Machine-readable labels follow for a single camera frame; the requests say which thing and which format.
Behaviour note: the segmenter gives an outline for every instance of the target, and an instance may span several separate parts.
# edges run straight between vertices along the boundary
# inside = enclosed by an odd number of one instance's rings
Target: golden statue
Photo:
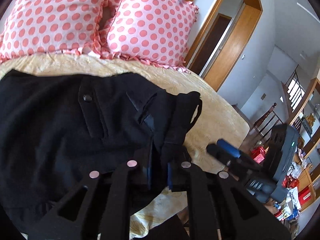
[[[314,114],[311,113],[309,116],[305,117],[305,119],[307,120],[308,124],[310,125],[310,127],[312,128],[313,123],[315,122],[315,117]]]

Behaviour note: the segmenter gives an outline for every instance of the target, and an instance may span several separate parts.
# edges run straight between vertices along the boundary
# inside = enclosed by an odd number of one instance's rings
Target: red box
[[[298,193],[298,198],[300,205],[303,205],[305,202],[311,199],[311,192],[309,187],[305,187],[302,191]]]

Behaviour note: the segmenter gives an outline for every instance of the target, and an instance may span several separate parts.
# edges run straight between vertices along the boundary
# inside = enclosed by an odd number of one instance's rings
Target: bed
[[[86,73],[98,76],[134,72],[172,94],[198,91],[203,101],[202,114],[188,132],[185,146],[193,163],[204,171],[217,173],[224,166],[209,156],[206,146],[224,138],[239,147],[249,131],[248,124],[206,82],[194,73],[146,65],[137,60],[100,59],[95,55],[34,54],[3,62],[0,78],[15,69],[38,76]],[[187,206],[186,192],[171,192],[165,188],[148,206],[132,215],[130,238],[144,237],[153,227],[163,223]]]

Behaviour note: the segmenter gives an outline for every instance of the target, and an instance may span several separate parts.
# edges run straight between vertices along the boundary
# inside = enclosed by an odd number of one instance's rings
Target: ceiling
[[[275,15],[276,46],[312,76],[320,56],[319,18],[307,0],[275,0]]]

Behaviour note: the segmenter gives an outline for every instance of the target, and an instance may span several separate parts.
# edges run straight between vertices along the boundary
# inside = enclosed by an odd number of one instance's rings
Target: mattress
[[[42,54],[9,60],[0,65],[0,78],[16,69],[37,76],[84,73],[111,76],[134,72],[144,76],[167,92],[177,95],[198,91],[203,108],[195,126],[187,133],[184,145],[192,162],[204,171],[217,173],[224,168],[206,152],[209,143],[223,138],[239,147],[249,131],[248,124],[206,82],[194,73],[147,66],[138,61],[101,60],[88,55]],[[130,238],[144,237],[148,231],[163,223],[187,206],[186,192],[171,192],[165,188],[148,206],[131,216]]]

